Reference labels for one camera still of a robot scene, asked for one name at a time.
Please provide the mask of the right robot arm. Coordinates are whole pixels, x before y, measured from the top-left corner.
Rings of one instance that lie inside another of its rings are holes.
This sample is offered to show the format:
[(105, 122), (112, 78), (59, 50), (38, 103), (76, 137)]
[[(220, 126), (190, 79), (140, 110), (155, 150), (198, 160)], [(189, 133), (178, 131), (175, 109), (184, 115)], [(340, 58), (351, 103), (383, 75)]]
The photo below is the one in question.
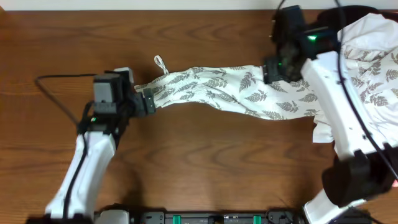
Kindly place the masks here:
[(322, 190), (296, 222), (371, 221), (358, 206), (390, 191), (397, 180), (397, 148), (384, 139), (343, 72), (344, 34), (307, 24), (299, 6), (279, 5), (272, 22), (276, 55), (265, 61), (264, 82), (307, 81), (330, 123), (337, 154), (323, 171)]

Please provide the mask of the white fern print cloth bag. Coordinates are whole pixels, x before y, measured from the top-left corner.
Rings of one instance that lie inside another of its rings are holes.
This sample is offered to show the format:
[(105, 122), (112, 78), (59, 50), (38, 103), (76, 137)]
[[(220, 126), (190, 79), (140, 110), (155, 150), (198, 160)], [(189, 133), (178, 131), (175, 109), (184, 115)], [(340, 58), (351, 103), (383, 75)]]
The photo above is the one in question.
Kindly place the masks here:
[[(364, 50), (349, 46), (344, 57), (348, 75), (373, 121), (389, 143), (397, 144), (397, 49)], [(197, 102), (267, 120), (312, 116), (316, 124), (313, 142), (333, 141), (331, 128), (308, 82), (279, 81), (266, 85), (260, 66), (193, 67), (173, 73), (166, 70), (154, 81), (134, 88), (150, 88), (158, 108)]]

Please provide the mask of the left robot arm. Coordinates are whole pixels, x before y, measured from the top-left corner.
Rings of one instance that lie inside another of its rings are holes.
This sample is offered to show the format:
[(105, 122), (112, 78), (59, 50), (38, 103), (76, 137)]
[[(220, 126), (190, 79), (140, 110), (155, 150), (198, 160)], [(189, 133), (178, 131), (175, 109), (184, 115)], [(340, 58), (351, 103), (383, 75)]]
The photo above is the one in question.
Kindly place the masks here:
[(93, 76), (93, 100), (85, 105), (81, 120), (43, 84), (35, 84), (76, 126), (75, 153), (63, 182), (41, 217), (29, 217), (35, 223), (100, 223), (95, 203), (107, 166), (113, 158), (130, 119), (156, 112), (151, 89), (133, 89), (133, 71), (128, 68), (106, 70)]

